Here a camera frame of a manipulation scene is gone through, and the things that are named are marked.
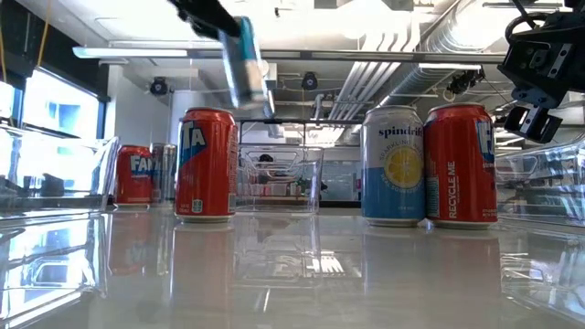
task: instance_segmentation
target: window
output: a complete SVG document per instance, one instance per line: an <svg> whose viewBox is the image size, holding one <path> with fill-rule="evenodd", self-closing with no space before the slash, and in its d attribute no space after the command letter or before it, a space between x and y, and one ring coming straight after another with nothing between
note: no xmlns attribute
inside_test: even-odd
<svg viewBox="0 0 585 329"><path fill-rule="evenodd" d="M27 79L23 122L81 138L96 138L98 100L43 71Z"/></svg>
<svg viewBox="0 0 585 329"><path fill-rule="evenodd" d="M12 115L15 101L15 89L6 83L0 82L0 117L8 118Z"/></svg>

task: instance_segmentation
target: metal rail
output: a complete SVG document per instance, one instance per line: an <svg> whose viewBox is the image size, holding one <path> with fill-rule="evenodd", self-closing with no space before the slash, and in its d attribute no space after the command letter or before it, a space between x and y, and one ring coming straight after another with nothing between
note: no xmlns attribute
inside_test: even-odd
<svg viewBox="0 0 585 329"><path fill-rule="evenodd" d="M222 59L221 49L187 48L85 48L74 47L78 58L193 58ZM453 64L501 64L505 55L499 54L455 54L429 52L393 52L359 50L299 50L264 49L267 60L328 60L360 62L400 63L453 63Z"/></svg>
<svg viewBox="0 0 585 329"><path fill-rule="evenodd" d="M305 144L305 136L307 134L307 124L336 124L336 125L355 125L355 124L362 124L360 120L303 120L303 119L243 119L238 120L239 126L239 144L242 143L243 139L243 132L244 132L244 124L246 123L264 123L264 124L283 124L283 123L297 123L303 125L303 145Z"/></svg>

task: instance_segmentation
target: can lid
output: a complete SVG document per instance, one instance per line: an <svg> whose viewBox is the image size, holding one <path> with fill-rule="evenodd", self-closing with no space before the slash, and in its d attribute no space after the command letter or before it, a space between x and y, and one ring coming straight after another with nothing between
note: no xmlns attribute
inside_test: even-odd
<svg viewBox="0 0 585 329"><path fill-rule="evenodd" d="M485 109L483 104L470 101L470 102L463 102L463 103L444 104L444 105L440 105L437 107L433 107L432 109L429 110L429 113L431 113L432 111L437 111L437 110L444 109L444 108L470 106L470 105L481 106Z"/></svg>
<svg viewBox="0 0 585 329"><path fill-rule="evenodd" d="M120 146L120 148L122 149L123 147L136 147L136 148L142 148L142 149L146 149L148 150L148 146L142 146L142 145L131 145L131 144L124 144L122 146Z"/></svg>
<svg viewBox="0 0 585 329"><path fill-rule="evenodd" d="M171 144L171 143L150 143L150 146L156 146L156 147L164 147L164 148L176 148L175 144Z"/></svg>
<svg viewBox="0 0 585 329"><path fill-rule="evenodd" d="M220 111L220 112L225 112L229 115L233 115L231 114L231 111L228 110L224 110L224 109L214 109L214 108L210 108L210 107L194 107L194 108L189 108L185 111L185 113L190 112L190 111Z"/></svg>
<svg viewBox="0 0 585 329"><path fill-rule="evenodd" d="M371 114L375 111L392 111L392 110L411 110L411 111L416 111L415 108L413 108L412 106L408 106L408 105L388 105L388 106L380 106L377 108L374 108L372 110L369 110L366 112L366 115Z"/></svg>

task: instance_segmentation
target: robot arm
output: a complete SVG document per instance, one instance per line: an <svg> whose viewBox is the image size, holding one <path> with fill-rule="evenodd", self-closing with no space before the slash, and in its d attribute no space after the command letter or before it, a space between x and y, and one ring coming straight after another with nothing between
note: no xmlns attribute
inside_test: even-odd
<svg viewBox="0 0 585 329"><path fill-rule="evenodd" d="M239 25L218 0L169 0L179 17L189 23L198 35L219 40L222 30L231 37L239 37Z"/></svg>
<svg viewBox="0 0 585 329"><path fill-rule="evenodd" d="M504 63L498 69L515 84L512 97L532 104L527 109L515 107L510 111L505 128L528 140L548 143L552 140L562 119L548 115L557 108L567 91L585 92L585 2L580 5L566 0L573 12L523 14L510 23L505 37L510 44ZM542 27L513 33L524 22Z"/></svg>

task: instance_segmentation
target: red can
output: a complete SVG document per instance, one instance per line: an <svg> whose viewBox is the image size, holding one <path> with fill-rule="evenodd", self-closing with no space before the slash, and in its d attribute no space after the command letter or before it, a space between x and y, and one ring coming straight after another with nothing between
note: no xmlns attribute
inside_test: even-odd
<svg viewBox="0 0 585 329"><path fill-rule="evenodd" d="M228 111L195 108L181 120L175 213L226 221L235 213L238 128Z"/></svg>
<svg viewBox="0 0 585 329"><path fill-rule="evenodd" d="M117 206L148 205L153 193L151 171L153 161L148 147L125 145L118 152L116 163Z"/></svg>
<svg viewBox="0 0 585 329"><path fill-rule="evenodd" d="M427 218L458 228L495 223L494 126L484 106L449 104L430 110L424 147Z"/></svg>

